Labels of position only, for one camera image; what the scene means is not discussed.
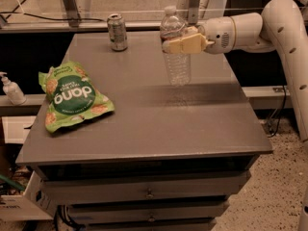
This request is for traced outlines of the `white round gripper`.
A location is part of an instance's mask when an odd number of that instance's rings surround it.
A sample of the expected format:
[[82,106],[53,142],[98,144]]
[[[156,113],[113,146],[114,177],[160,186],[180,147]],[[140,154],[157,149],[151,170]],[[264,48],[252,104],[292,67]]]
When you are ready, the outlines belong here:
[[235,24],[231,17],[218,17],[187,27],[183,37],[165,40],[162,50],[168,54],[210,54],[230,52],[235,44]]

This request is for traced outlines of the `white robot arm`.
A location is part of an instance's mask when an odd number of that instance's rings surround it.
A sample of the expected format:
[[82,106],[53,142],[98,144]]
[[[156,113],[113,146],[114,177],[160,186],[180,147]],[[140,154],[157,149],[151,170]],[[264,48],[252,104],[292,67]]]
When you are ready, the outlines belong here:
[[168,54],[275,50],[283,66],[300,138],[308,144],[308,36],[294,0],[271,0],[260,13],[210,18],[162,41],[162,50]]

